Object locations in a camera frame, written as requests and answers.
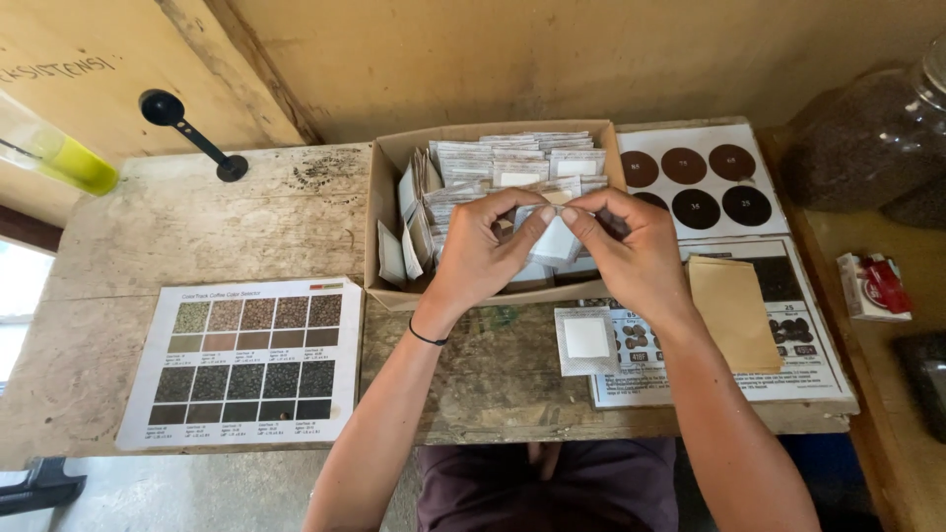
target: coffee color chart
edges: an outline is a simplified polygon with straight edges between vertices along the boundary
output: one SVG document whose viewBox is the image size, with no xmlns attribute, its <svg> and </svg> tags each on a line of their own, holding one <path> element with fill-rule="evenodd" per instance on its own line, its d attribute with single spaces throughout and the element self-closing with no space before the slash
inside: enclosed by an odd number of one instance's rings
<svg viewBox="0 0 946 532">
<path fill-rule="evenodd" d="M 345 277 L 163 288 L 115 445 L 335 440 L 361 304 Z"/>
</svg>

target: hand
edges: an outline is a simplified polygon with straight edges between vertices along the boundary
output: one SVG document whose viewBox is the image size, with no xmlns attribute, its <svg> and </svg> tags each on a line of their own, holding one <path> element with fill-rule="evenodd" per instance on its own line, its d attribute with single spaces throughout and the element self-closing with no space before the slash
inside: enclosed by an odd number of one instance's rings
<svg viewBox="0 0 946 532">
<path fill-rule="evenodd" d="M 555 209 L 536 209 L 503 244 L 493 233 L 492 223 L 513 207 L 547 203 L 534 192 L 505 188 L 454 207 L 437 275 L 421 297 L 418 311 L 432 301 L 429 306 L 452 318 L 452 326 L 470 307 L 499 292 L 525 266 L 529 250 L 555 217 Z"/>
<path fill-rule="evenodd" d="M 594 257 L 605 285 L 622 305 L 658 329 L 698 316 L 669 212 L 611 187 L 566 206 L 562 220 Z M 602 209 L 624 220 L 630 234 L 620 241 L 608 236 L 588 214 Z"/>
</svg>

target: worn wooden tabletop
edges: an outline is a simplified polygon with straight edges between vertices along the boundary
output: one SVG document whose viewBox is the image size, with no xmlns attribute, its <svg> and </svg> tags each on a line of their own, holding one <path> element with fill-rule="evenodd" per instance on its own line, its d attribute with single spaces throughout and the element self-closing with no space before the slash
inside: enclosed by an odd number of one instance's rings
<svg viewBox="0 0 946 532">
<path fill-rule="evenodd" d="M 118 188 L 80 203 L 66 226 L 0 399 L 0 469 L 19 469 L 32 456 L 123 453 L 114 438 L 162 286 L 329 275 L 361 282 L 370 153 L 368 143 L 245 151 L 250 172 L 232 184 L 220 182 L 203 155 L 130 160 Z M 438 364 L 418 443 L 678 434 L 670 407 L 591 408 L 587 379 L 560 376 L 554 306 L 464 316 Z M 366 298 L 362 392 L 408 318 Z M 857 410 L 843 400 L 753 406 L 777 433 L 843 432 Z"/>
</svg>

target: person's right hand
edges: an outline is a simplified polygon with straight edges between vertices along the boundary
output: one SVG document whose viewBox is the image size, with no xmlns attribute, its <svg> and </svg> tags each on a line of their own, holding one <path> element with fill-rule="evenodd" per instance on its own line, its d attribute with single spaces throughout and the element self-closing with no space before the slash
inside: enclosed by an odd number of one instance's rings
<svg viewBox="0 0 946 532">
<path fill-rule="evenodd" d="M 562 220 L 594 257 L 618 302 L 656 329 L 698 316 L 669 212 L 612 187 L 575 198 L 566 206 Z M 609 236 L 589 214 L 602 209 L 623 219 L 630 235 L 620 241 Z"/>
</svg>

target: finger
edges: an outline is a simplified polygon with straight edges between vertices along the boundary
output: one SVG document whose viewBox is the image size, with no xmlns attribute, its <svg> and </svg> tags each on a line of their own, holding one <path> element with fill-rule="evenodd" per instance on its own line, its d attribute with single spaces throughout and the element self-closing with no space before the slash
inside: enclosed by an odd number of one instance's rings
<svg viewBox="0 0 946 532">
<path fill-rule="evenodd" d="M 549 223 L 554 218 L 554 207 L 551 205 L 539 207 L 519 226 L 516 232 L 513 233 L 513 237 L 499 247 L 499 252 L 514 257 L 520 266 L 525 264 L 529 250 L 542 237 L 542 233 L 545 233 L 546 228 L 549 227 Z"/>
<path fill-rule="evenodd" d="M 565 205 L 579 207 L 586 212 L 607 209 L 611 214 L 621 217 L 631 231 L 659 222 L 667 214 L 662 208 L 648 204 L 611 186 L 575 198 Z"/>
<path fill-rule="evenodd" d="M 598 221 L 583 209 L 566 207 L 562 211 L 562 220 L 592 255 L 606 253 L 612 242 L 617 243 L 607 235 Z"/>
<path fill-rule="evenodd" d="M 489 221 L 493 222 L 499 215 L 506 213 L 516 206 L 547 204 L 542 196 L 511 186 L 503 190 L 470 202 L 469 208 L 475 209 L 478 213 L 489 216 Z"/>
</svg>

